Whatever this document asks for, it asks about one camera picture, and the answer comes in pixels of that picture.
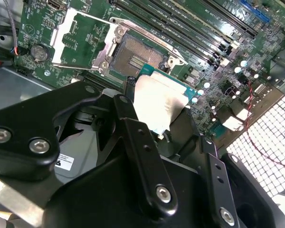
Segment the cable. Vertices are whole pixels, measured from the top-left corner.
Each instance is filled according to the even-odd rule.
[[[248,127],[249,127],[249,113],[252,107],[252,100],[253,100],[253,89],[252,89],[252,85],[251,85],[251,81],[248,82],[248,87],[249,87],[249,92],[250,92],[250,97],[249,97],[249,106],[248,106],[248,114],[247,114],[247,120],[246,120],[246,124],[245,124],[245,131],[247,133],[248,139],[250,141],[250,143],[253,145],[253,147],[256,149],[256,151],[258,151],[263,157],[267,158],[268,160],[272,161],[275,164],[278,165],[282,165],[283,167],[285,167],[284,164],[282,164],[279,161],[275,161],[274,159],[270,158],[269,156],[265,155],[263,152],[261,152],[258,147],[255,145],[255,143],[252,141],[249,132],[248,132]]]
[[[10,19],[10,25],[11,25],[11,30],[13,32],[13,39],[14,39],[14,52],[16,55],[18,55],[18,43],[17,43],[17,33],[16,33],[16,26],[15,26],[15,22],[14,22],[14,19],[12,17],[12,13],[10,11],[10,6],[9,6],[9,3],[7,0],[3,0],[5,5],[6,5],[6,9],[8,11],[8,15],[9,15],[9,19]]]

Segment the perforated metal grille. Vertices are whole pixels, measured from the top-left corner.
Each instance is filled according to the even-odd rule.
[[[257,148],[285,164],[285,97],[249,128]],[[239,157],[270,197],[285,189],[285,167],[264,158],[243,133],[227,151]]]

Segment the green circuit board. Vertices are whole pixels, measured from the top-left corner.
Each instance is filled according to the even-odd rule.
[[[53,31],[64,22],[70,8],[105,21],[112,17],[132,21],[176,48],[188,64],[175,66],[170,75],[196,90],[202,87],[203,81],[211,85],[204,89],[197,103],[189,105],[198,128],[213,135],[221,134],[223,128],[219,122],[210,120],[209,102],[215,102],[219,110],[233,101],[222,92],[226,81],[241,94],[247,90],[235,76],[234,68],[245,60],[247,66],[243,73],[246,75],[248,69],[269,73],[270,60],[285,46],[285,4],[279,0],[32,0],[23,8],[18,45],[30,50],[33,45],[41,44],[49,50],[50,58],[36,62],[28,53],[15,57],[15,66],[31,70],[34,77],[56,88],[69,84],[73,78],[122,88],[130,76],[113,66],[109,67],[108,74],[102,75],[98,71],[52,64]],[[70,32],[62,40],[65,44],[62,63],[91,67],[104,48],[108,30],[106,23],[76,15]],[[159,59],[169,56],[162,46],[135,31],[128,31],[127,37],[136,45],[143,42],[149,52],[161,56]]]

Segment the sticker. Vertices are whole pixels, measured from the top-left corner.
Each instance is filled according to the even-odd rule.
[[[66,156],[64,154],[60,154],[55,166],[62,168],[64,170],[70,171],[73,165],[73,162],[74,162],[74,158]]]

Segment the connector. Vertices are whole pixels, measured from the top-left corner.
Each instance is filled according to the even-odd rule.
[[[240,2],[247,8],[249,9],[257,18],[259,18],[261,21],[265,23],[269,23],[270,19],[265,16],[261,11],[258,9],[254,8],[251,6],[246,0],[240,0]]]

